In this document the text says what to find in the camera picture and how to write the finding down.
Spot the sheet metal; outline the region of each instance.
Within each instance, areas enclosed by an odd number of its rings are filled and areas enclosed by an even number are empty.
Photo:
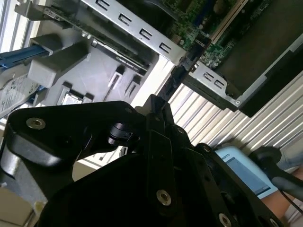
[[[176,124],[187,131],[194,145],[203,142],[216,147],[229,142],[245,153],[262,145],[287,152],[303,142],[302,88],[303,72],[252,118],[239,111],[220,110],[184,85],[170,104]]]

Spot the motherboard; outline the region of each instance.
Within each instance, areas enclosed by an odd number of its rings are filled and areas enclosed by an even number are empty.
[[[189,50],[196,37],[212,40],[200,61],[216,69],[272,0],[161,0],[176,15],[169,38]]]
[[[249,1],[218,41],[215,44],[210,44],[200,61],[207,67],[213,70],[216,69],[270,5],[271,1],[272,0]]]
[[[199,33],[209,37],[237,0],[162,0],[179,20],[170,30],[170,38],[188,50]]]

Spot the screw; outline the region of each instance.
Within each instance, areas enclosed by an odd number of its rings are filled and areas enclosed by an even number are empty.
[[[157,191],[157,199],[163,206],[169,206],[171,204],[170,195],[163,189]]]
[[[274,227],[279,227],[279,225],[272,218],[270,219],[270,222],[273,224]]]
[[[45,122],[40,118],[32,117],[27,119],[27,126],[31,129],[44,129],[45,125]]]
[[[126,110],[127,112],[129,112],[129,113],[132,113],[132,112],[133,112],[132,109],[130,109],[130,108],[125,108],[125,110]]]
[[[212,149],[211,149],[210,146],[208,146],[208,145],[203,145],[203,148],[204,148],[204,150],[205,150],[206,152],[211,152],[211,151],[212,151]]]
[[[223,213],[220,213],[219,214],[219,220],[221,222],[221,224],[224,226],[224,227],[231,227],[232,226],[232,223],[231,221],[228,219],[228,217],[223,214]]]
[[[178,131],[180,132],[180,133],[184,133],[184,130],[182,129],[182,128],[180,128],[180,127],[178,127]]]

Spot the green circuit board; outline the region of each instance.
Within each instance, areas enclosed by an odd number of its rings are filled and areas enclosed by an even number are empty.
[[[250,12],[247,12],[247,15],[239,14],[222,34],[218,42],[208,47],[200,61],[207,67],[213,70],[216,69],[271,2],[272,0],[262,0],[253,8],[249,5],[252,2],[248,2],[243,8],[243,12],[246,9],[250,9]]]
[[[162,3],[169,7],[179,20],[172,26],[169,37],[183,49],[188,50],[199,33],[209,37],[224,16],[228,13],[231,7],[237,0],[219,0],[226,2],[224,15],[214,15],[214,5],[218,0],[161,0]],[[212,18],[209,21],[208,31],[206,32],[200,25],[197,24],[197,17],[201,16],[204,19]]]

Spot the black mount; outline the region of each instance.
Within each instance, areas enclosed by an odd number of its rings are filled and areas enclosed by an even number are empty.
[[[140,112],[120,101],[14,111],[0,183],[35,209],[46,203],[38,227],[282,226],[209,146],[190,143],[168,103],[151,95]],[[73,182],[76,160],[118,145],[122,157]]]

